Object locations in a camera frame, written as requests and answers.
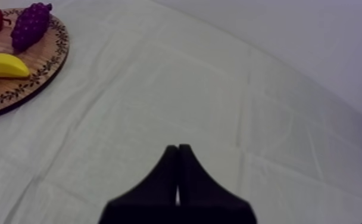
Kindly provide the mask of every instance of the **wooden tray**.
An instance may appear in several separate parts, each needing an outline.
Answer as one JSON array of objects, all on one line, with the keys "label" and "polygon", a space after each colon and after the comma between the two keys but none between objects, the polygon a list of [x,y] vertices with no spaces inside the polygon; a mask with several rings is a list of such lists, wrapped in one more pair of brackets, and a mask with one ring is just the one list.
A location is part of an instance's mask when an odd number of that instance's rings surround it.
[{"label": "wooden tray", "polygon": [[[17,17],[24,9],[3,10],[6,22],[0,32],[0,52],[13,54],[11,31]],[[31,75],[27,79],[0,79],[0,115],[13,110],[43,90],[57,75],[67,58],[70,44],[68,33],[62,22],[51,16],[48,31],[43,38],[27,51],[16,55],[29,68]]]}]

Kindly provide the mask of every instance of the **decorative border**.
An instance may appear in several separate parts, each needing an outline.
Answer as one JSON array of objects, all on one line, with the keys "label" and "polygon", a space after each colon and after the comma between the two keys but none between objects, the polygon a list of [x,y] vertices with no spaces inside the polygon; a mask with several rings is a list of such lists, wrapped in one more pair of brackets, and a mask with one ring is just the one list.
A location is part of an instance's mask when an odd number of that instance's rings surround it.
[{"label": "decorative border", "polygon": [[[4,16],[9,15],[20,15],[23,10],[12,9],[3,11]],[[26,84],[18,84],[17,88],[13,91],[6,91],[0,95],[0,104],[3,104],[5,101],[11,101],[12,99],[17,99],[20,93],[25,92],[25,89],[33,86],[40,85],[40,78],[46,76],[49,71],[52,69],[52,66],[60,63],[60,59],[63,55],[68,53],[68,34],[65,29],[65,26],[62,25],[56,18],[51,17],[49,22],[49,28],[55,30],[58,40],[56,40],[57,49],[55,51],[56,55],[52,56],[50,60],[42,66],[41,69],[38,69],[36,73],[31,74],[30,78],[27,80]]]}]

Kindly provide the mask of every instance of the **apple stem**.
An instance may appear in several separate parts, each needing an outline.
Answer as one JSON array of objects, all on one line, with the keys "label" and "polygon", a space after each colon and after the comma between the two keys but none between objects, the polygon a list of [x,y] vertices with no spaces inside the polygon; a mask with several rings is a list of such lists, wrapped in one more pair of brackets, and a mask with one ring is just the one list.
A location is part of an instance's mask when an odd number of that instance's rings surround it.
[{"label": "apple stem", "polygon": [[8,18],[4,18],[3,21],[9,22],[9,25],[11,25],[11,20],[9,20]]}]

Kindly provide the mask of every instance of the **purple grapes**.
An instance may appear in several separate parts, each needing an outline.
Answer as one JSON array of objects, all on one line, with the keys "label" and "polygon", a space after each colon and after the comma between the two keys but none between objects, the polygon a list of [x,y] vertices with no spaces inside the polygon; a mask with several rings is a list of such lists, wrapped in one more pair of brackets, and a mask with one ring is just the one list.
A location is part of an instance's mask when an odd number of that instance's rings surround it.
[{"label": "purple grapes", "polygon": [[11,32],[12,46],[15,51],[23,52],[40,41],[48,30],[52,4],[34,3],[17,18]]}]

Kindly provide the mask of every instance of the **white tablecloth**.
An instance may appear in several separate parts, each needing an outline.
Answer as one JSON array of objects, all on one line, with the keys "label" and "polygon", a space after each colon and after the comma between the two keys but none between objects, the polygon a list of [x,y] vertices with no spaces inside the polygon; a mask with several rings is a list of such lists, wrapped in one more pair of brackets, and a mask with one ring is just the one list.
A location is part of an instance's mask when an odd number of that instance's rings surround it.
[{"label": "white tablecloth", "polygon": [[151,1],[51,2],[70,54],[0,117],[0,224],[97,223],[180,143],[260,223],[362,223],[362,117],[328,91]]}]

